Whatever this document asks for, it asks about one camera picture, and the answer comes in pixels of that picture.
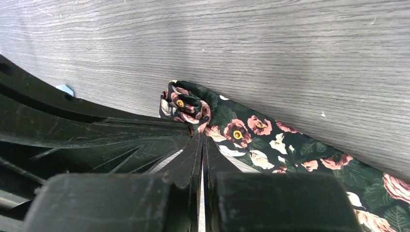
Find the gray wooden surface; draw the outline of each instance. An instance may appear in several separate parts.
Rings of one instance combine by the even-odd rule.
[[[209,87],[410,179],[409,0],[3,0],[0,53],[149,116]]]

